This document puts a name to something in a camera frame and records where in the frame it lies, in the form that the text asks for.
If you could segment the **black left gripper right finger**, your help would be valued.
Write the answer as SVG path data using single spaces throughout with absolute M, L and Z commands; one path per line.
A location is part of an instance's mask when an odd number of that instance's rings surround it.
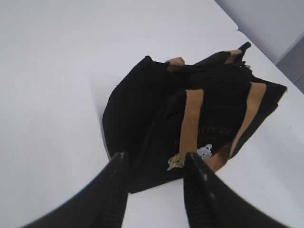
M 184 203 L 191 228 L 280 228 L 282 224 L 237 195 L 195 153 L 183 168 Z

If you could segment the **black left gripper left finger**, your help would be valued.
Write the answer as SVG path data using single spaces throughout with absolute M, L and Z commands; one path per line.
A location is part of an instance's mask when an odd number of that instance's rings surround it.
M 80 192 L 28 228 L 120 228 L 129 184 L 129 155 L 116 153 Z

